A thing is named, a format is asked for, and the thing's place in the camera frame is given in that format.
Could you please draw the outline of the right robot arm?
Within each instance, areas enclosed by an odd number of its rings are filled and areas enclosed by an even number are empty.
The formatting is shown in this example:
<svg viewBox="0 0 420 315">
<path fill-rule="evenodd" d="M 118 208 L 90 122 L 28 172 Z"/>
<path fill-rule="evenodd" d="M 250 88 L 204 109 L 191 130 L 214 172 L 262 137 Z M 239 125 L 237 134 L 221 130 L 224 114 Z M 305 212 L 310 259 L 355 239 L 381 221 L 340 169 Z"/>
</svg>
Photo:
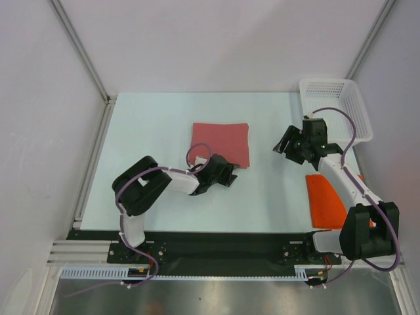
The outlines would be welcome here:
<svg viewBox="0 0 420 315">
<path fill-rule="evenodd" d="M 302 165 L 308 162 L 332 185 L 346 209 L 339 230 L 315 232 L 304 244 L 303 257 L 318 263 L 326 253 L 338 253 L 348 260 L 394 255 L 400 260 L 398 228 L 400 212 L 393 202 L 376 196 L 345 163 L 345 150 L 327 141 L 323 119 L 304 119 L 302 129 L 290 125 L 274 152 Z"/>
</svg>

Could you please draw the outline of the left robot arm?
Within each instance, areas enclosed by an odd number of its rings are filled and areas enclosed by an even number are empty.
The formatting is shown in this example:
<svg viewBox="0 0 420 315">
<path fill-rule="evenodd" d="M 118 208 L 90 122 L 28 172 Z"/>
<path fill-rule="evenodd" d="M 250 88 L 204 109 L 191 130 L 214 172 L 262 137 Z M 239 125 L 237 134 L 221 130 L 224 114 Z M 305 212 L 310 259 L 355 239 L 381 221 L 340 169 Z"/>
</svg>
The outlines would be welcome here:
<svg viewBox="0 0 420 315">
<path fill-rule="evenodd" d="M 123 256 L 133 263 L 143 257 L 152 258 L 143 245 L 145 213 L 164 191 L 199 196 L 215 184 L 229 187 L 236 180 L 234 171 L 239 167 L 219 154 L 198 158 L 187 170 L 164 167 L 151 156 L 136 162 L 112 183 Z"/>
</svg>

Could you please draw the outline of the pink red t shirt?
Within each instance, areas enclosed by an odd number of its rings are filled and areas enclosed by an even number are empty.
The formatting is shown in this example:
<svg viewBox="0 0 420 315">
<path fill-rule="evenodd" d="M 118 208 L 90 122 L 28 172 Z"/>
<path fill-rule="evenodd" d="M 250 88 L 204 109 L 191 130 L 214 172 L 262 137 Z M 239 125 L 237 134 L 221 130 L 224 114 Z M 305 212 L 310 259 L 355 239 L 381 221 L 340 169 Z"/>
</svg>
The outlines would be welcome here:
<svg viewBox="0 0 420 315">
<path fill-rule="evenodd" d="M 191 149 L 188 161 L 194 163 L 197 157 L 208 157 L 208 149 L 203 145 L 206 144 L 213 154 L 221 155 L 229 163 L 246 169 L 250 166 L 248 134 L 247 123 L 193 123 L 190 147 L 201 145 Z"/>
</svg>

